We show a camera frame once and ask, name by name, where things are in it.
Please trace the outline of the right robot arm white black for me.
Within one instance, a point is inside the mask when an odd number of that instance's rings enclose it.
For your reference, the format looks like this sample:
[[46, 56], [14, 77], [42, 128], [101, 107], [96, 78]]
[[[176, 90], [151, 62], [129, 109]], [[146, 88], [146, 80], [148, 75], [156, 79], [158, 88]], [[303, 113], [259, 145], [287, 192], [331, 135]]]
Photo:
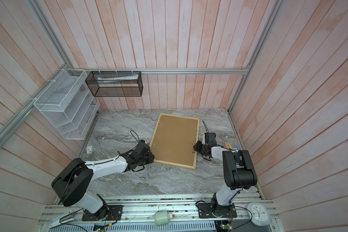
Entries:
[[217, 159], [223, 164], [224, 184], [213, 195], [213, 211], [231, 206], [240, 191], [257, 184], [257, 175], [247, 150], [235, 150], [219, 145], [214, 132], [206, 132], [203, 140], [198, 141], [193, 148], [206, 161]]

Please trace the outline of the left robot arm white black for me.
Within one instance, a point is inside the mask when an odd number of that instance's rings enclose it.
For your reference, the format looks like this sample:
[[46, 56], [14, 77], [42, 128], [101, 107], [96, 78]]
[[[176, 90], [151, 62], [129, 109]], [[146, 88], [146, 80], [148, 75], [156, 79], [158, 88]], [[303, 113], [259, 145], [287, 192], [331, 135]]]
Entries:
[[107, 216], [108, 205], [102, 197], [88, 191], [89, 184], [111, 174], [137, 172], [137, 167], [144, 170], [154, 158], [150, 146], [143, 140], [114, 158], [97, 161], [76, 158], [52, 181], [51, 187], [64, 206], [79, 206], [101, 220]]

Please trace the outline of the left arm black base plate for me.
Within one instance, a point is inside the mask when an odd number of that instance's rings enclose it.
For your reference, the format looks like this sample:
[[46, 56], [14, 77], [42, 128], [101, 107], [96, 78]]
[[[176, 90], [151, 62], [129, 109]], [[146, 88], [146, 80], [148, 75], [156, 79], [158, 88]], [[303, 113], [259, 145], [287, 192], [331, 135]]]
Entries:
[[123, 212], [123, 205], [106, 205], [102, 206], [100, 210], [92, 214], [87, 210], [84, 210], [82, 221], [97, 221], [97, 220], [121, 220]]

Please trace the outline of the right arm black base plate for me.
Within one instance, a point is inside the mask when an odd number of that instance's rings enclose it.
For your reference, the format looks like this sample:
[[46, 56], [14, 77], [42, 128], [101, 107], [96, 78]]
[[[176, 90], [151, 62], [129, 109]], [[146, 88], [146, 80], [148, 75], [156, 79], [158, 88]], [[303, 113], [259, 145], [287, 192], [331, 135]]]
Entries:
[[234, 204], [220, 206], [216, 203], [206, 203], [198, 201], [195, 203], [198, 209], [199, 218], [235, 218], [237, 212]]

